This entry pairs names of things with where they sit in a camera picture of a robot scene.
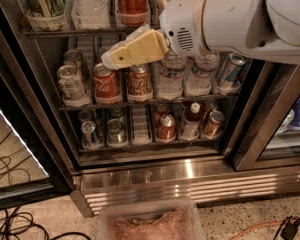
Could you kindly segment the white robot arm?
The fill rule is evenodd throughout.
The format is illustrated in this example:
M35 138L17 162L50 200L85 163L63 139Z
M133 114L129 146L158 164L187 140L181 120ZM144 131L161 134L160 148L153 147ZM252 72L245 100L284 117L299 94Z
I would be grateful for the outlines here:
M157 30L142 26L102 55L110 69L210 51L300 64L300 0L164 0Z

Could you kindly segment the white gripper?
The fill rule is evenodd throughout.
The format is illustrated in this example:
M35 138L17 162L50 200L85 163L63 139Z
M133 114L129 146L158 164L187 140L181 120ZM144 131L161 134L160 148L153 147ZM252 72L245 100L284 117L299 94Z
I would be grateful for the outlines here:
M162 11L161 30L151 29L148 24L139 27L101 56L103 64L119 70L155 62L164 58L169 46L179 56L204 55L208 51L203 34L205 3L206 0L156 0Z

